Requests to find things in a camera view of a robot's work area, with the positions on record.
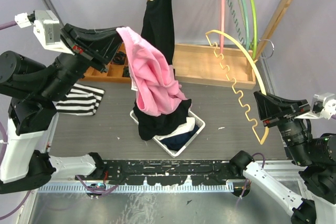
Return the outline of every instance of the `table surface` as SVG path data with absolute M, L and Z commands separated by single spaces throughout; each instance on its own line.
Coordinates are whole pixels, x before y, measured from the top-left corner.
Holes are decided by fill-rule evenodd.
M 135 93 L 130 84 L 81 82 L 106 91 L 94 116 L 61 114 L 51 155 L 79 156 L 98 152 L 103 159 L 172 159 L 154 141 L 143 141 L 130 118 Z M 242 101 L 251 105 L 250 115 L 258 119 L 253 92 L 243 90 Z M 182 83 L 182 91 L 193 101 L 192 111 L 205 121 L 200 135 L 177 159 L 231 159 L 240 150 L 261 152 L 267 159 L 287 159 L 277 128 L 271 128 L 264 145 L 252 132 L 253 122 L 245 118 L 246 108 L 238 104 L 231 88 Z M 260 136 L 264 127 L 257 127 Z

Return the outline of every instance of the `white basket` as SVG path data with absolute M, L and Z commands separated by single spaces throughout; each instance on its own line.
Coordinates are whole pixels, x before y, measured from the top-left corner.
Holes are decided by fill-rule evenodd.
M 189 117 L 191 118 L 195 118 L 196 121 L 196 125 L 199 127 L 198 131 L 191 137 L 191 139 L 185 143 L 185 145 L 178 151 L 172 151 L 170 149 L 167 148 L 167 146 L 165 144 L 162 144 L 160 142 L 160 140 L 158 140 L 156 137 L 153 137 L 154 141 L 156 141 L 169 155 L 171 155 L 172 157 L 177 157 L 179 156 L 186 148 L 188 145 L 190 145 L 190 143 L 200 134 L 200 132 L 204 129 L 205 127 L 205 122 L 200 119 L 197 115 L 195 115 L 193 112 L 189 111 L 188 114 Z M 134 122 L 139 125 L 138 119 L 134 114 L 134 111 L 132 110 L 130 113 L 130 117 L 134 120 Z

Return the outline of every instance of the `pink shirt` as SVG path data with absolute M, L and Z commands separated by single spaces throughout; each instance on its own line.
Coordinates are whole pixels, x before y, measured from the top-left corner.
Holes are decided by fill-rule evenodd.
M 137 84 L 139 109 L 153 116 L 174 112 L 187 100 L 163 54 L 129 27 L 117 28 L 129 62 L 130 76 Z

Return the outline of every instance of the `black garment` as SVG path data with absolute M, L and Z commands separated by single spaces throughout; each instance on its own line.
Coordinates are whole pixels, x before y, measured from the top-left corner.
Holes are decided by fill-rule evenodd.
M 152 116 L 139 110 L 137 103 L 133 108 L 135 116 L 139 121 L 139 135 L 142 140 L 150 140 L 155 135 L 165 136 L 171 134 L 181 124 L 187 122 L 188 110 L 191 106 L 191 99 L 184 100 L 177 109 L 169 115 Z
M 141 37 L 158 49 L 173 64 L 175 50 L 172 0 L 147 1 Z
M 161 140 L 160 142 L 165 144 L 168 149 L 178 152 L 192 138 L 192 136 L 195 135 L 195 133 L 199 129 L 200 129 L 200 127 L 198 127 L 195 124 L 195 127 L 192 131 L 186 132 L 184 134 L 180 134 L 180 135 L 165 138 L 165 139 Z

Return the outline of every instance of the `folded clothing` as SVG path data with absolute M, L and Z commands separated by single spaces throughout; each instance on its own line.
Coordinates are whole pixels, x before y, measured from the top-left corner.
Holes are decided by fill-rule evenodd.
M 190 132 L 172 136 L 169 138 L 165 138 L 164 140 L 161 140 L 160 142 L 165 144 L 168 149 L 172 151 L 179 151 L 191 138 L 193 135 L 196 134 L 196 132 L 200 129 L 197 125 L 195 125 L 194 129 Z
M 130 27 L 117 28 L 117 32 L 125 44 L 140 111 L 152 116 L 173 113 L 181 101 L 186 100 L 174 78 L 173 67 L 159 50 Z
M 56 104 L 57 112 L 81 116 L 95 115 L 104 94 L 102 89 L 76 83 L 66 98 Z
M 139 135 L 142 140 L 148 141 L 156 135 L 169 135 L 175 131 L 178 126 L 186 123 L 192 100 L 183 100 L 177 109 L 168 115 L 151 116 L 140 111 L 135 102 L 133 108 L 135 116 L 139 121 Z
M 184 124 L 181 124 L 175 131 L 173 131 L 171 134 L 166 135 L 166 136 L 155 136 L 156 139 L 158 140 L 163 140 L 168 137 L 176 136 L 176 135 L 181 135 L 187 132 L 190 132 L 194 129 L 195 127 L 195 118 L 186 118 L 187 122 Z

